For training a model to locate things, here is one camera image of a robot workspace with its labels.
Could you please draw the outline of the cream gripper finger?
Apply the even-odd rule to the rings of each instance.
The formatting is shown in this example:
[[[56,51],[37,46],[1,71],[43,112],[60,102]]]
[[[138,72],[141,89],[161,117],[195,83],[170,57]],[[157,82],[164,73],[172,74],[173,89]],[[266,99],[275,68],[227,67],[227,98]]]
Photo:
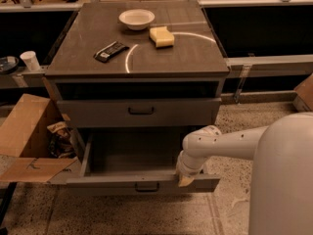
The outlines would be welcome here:
[[[178,186],[179,187],[187,187],[194,181],[194,177],[188,177],[184,175],[179,176]]]

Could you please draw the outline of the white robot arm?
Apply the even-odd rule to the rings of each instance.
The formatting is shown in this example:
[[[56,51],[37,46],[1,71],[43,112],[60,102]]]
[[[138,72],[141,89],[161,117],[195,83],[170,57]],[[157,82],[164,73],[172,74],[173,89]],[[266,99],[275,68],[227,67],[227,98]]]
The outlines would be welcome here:
[[[191,184],[211,157],[252,160],[248,235],[313,235],[313,114],[223,134],[210,125],[183,140],[176,174]]]

